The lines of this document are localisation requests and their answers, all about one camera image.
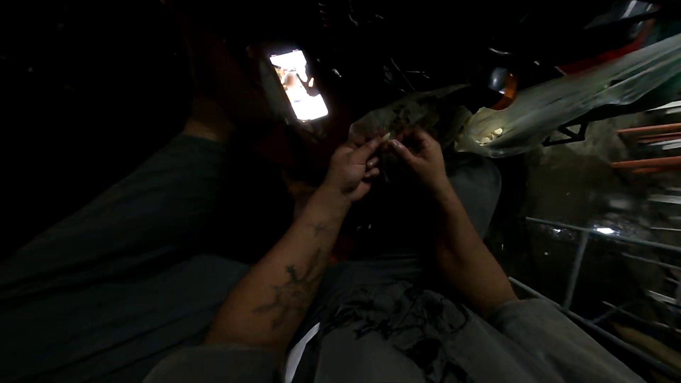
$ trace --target plastic bag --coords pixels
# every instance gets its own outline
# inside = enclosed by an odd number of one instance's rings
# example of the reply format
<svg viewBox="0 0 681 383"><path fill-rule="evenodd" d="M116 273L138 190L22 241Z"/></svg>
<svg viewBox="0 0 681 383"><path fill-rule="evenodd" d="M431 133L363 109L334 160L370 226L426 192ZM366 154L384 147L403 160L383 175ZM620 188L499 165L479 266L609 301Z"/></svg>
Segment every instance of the plastic bag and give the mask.
<svg viewBox="0 0 681 383"><path fill-rule="evenodd" d="M487 157L526 152L593 108L630 104L681 72L681 34L585 72L526 89L504 110L482 108L464 124L456 148Z"/></svg>
<svg viewBox="0 0 681 383"><path fill-rule="evenodd" d="M446 99L467 85L452 85L429 92L412 93L388 106L372 110L350 125L348 138L361 144L365 140L419 127L435 137L444 148L452 144L463 123L471 116L464 106Z"/></svg>

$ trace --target forearm tattoo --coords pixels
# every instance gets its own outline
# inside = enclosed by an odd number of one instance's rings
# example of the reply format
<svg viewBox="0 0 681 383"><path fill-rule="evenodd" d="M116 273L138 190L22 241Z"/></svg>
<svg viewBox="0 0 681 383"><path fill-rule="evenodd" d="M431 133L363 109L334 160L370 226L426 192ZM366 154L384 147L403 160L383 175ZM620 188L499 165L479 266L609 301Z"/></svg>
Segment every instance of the forearm tattoo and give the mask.
<svg viewBox="0 0 681 383"><path fill-rule="evenodd" d="M304 316L310 303L315 298L317 284L323 275L326 265L323 257L326 256L327 252L318 248L315 255L305 266L306 270L303 276L299 276L296 266L292 264L287 265L286 273L289 276L289 280L282 285L272 286L274 289L274 301L267 305L256 307L253 312L276 312L276 316L272 319L272 329L280 326L290 316Z"/></svg>

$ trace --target smartphone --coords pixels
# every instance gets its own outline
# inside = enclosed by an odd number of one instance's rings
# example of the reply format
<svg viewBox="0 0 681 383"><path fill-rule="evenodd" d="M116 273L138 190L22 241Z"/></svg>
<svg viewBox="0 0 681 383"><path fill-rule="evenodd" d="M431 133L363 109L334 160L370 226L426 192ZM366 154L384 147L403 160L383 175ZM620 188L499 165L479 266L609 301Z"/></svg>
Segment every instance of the smartphone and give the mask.
<svg viewBox="0 0 681 383"><path fill-rule="evenodd" d="M320 119L329 114L324 99L307 72L307 60L301 50L270 56L281 86L301 121Z"/></svg>

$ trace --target small white object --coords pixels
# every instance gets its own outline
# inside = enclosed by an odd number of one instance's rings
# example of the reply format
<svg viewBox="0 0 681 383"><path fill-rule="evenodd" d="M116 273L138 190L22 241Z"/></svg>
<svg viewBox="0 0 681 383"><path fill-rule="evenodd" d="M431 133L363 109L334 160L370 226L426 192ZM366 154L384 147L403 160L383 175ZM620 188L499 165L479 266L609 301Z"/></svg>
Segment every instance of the small white object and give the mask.
<svg viewBox="0 0 681 383"><path fill-rule="evenodd" d="M612 230L611 228L597 228L596 231L603 234L612 234L615 232L615 230Z"/></svg>
<svg viewBox="0 0 681 383"><path fill-rule="evenodd" d="M289 358L286 360L286 372L284 373L284 383L291 383L296 374L298 363L302 358L302 352L305 351L305 345L319 332L319 323L310 328L310 331L291 349Z"/></svg>

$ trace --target lap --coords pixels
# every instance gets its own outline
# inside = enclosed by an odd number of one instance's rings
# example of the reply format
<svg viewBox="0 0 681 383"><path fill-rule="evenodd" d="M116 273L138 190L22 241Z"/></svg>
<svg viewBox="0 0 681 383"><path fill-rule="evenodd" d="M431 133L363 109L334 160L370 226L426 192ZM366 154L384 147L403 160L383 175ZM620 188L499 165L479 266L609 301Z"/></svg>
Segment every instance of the lap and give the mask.
<svg viewBox="0 0 681 383"><path fill-rule="evenodd" d="M193 253L224 161L221 145L179 136L4 261L0 381L141 380L201 343L249 268Z"/></svg>

